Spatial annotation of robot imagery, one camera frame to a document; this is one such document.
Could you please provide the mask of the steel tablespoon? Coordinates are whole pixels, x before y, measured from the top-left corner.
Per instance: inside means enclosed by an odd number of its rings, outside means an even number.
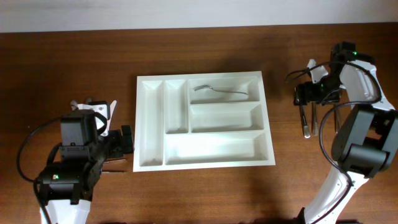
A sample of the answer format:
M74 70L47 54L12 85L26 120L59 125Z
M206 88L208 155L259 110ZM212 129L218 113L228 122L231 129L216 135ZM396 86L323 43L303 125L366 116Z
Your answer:
M340 111L337 108L338 103L333 104L333 109L334 109L334 120L335 120L335 132L338 133L338 131L341 128L341 121L340 121Z

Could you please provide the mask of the small steel teaspoon left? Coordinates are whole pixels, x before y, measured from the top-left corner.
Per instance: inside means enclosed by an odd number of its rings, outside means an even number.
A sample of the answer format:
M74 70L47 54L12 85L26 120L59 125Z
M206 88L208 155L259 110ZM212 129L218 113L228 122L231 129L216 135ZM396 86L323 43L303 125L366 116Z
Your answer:
M74 111L78 108L78 102L76 100L72 100L70 102L70 106L71 106L72 111Z

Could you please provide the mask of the steel serrated tongs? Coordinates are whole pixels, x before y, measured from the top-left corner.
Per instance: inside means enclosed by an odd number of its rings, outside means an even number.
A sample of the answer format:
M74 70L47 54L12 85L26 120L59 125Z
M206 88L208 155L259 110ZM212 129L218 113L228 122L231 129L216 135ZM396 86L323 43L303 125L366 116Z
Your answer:
M112 159L103 163L102 174L123 174L126 173L127 159Z

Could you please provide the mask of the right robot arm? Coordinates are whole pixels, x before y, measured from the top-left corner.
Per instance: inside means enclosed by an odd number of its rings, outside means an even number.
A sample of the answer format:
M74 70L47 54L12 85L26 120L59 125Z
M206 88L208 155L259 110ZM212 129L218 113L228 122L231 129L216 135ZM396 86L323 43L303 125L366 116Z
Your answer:
M299 107L305 137L310 135L304 106L332 105L318 127L322 154L331 169L318 195L303 207L295 223L340 223L339 215L355 194L378 172L387 170L397 152L397 110L385 97L377 80L374 58L359 53L351 42L331 49L330 60L310 60L298 77L311 80L295 87L294 105ZM337 130L331 153L323 142L329 116L349 106L351 111Z

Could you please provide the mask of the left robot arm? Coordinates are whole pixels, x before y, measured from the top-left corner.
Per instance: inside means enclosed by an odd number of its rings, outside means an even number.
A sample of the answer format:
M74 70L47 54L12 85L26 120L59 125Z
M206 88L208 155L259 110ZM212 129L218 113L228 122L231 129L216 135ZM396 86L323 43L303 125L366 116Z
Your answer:
M46 166L34 180L42 223L85 223L94 186L108 159L120 159L134 151L132 129L103 133L107 119L93 110L75 110L60 118L62 141L50 152Z

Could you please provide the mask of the white plastic cutlery tray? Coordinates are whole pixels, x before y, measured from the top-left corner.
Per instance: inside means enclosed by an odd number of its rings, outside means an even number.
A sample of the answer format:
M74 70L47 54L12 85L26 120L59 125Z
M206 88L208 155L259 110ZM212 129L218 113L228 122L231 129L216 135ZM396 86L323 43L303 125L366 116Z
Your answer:
M135 172L275 164L260 71L140 76L134 134Z

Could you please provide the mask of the pink plastic knife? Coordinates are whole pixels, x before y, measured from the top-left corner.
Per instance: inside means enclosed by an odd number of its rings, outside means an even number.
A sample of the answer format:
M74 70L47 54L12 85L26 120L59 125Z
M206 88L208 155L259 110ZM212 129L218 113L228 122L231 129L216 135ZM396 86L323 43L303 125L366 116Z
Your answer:
M117 101L114 100L109 106L109 120L113 117L114 109L116 107Z

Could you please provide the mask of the steel tablespoon angled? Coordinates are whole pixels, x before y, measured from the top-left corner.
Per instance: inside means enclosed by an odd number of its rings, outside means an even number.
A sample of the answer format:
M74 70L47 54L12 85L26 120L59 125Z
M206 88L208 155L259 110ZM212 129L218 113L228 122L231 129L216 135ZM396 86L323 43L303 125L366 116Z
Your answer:
M312 102L312 134L314 136L318 136L319 127L318 127L318 118L317 118L317 104Z

